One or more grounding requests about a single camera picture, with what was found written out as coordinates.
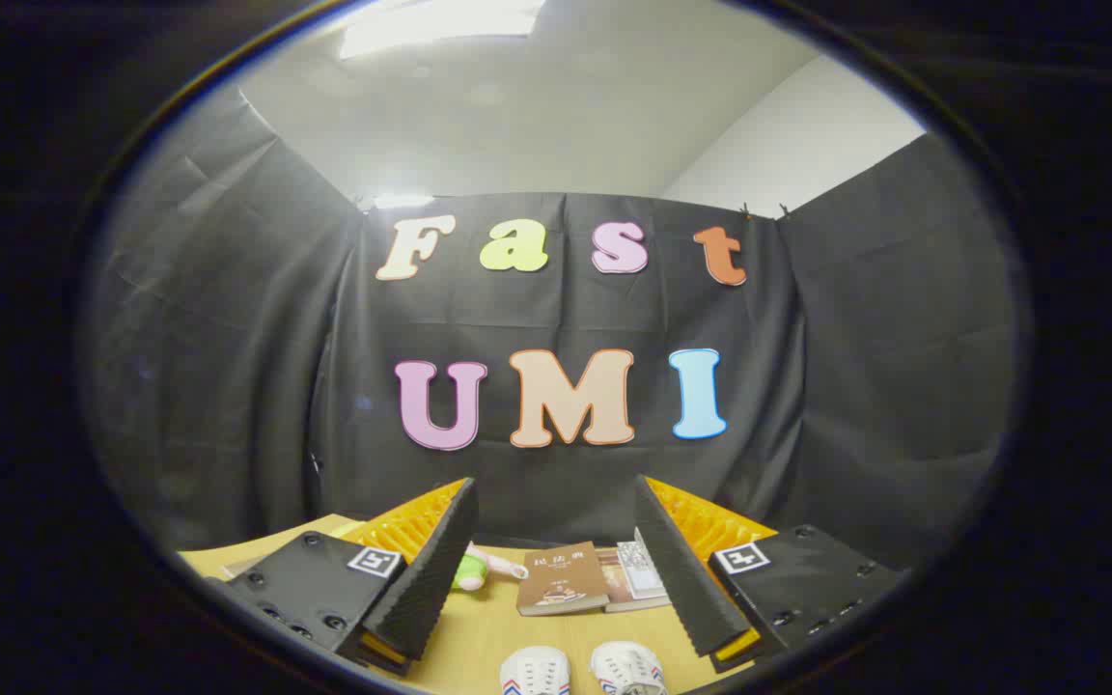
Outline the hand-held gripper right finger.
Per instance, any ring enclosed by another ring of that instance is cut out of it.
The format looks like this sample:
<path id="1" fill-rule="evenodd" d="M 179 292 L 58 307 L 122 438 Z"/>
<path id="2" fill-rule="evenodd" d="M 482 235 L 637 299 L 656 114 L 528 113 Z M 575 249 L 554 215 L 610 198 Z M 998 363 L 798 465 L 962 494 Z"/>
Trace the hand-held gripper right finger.
<path id="1" fill-rule="evenodd" d="M 693 651 L 719 673 L 804 651 L 907 576 L 816 525 L 776 532 L 648 476 L 634 492 L 636 540 Z"/>

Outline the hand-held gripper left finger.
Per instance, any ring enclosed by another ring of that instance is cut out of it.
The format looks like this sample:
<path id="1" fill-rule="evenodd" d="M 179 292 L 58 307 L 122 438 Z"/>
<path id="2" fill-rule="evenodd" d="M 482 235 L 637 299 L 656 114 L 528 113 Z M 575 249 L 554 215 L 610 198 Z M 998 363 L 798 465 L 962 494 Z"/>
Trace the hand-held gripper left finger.
<path id="1" fill-rule="evenodd" d="M 463 478 L 342 536 L 301 532 L 234 579 L 208 583 L 269 627 L 405 676 L 427 651 L 478 512 L 475 480 Z"/>

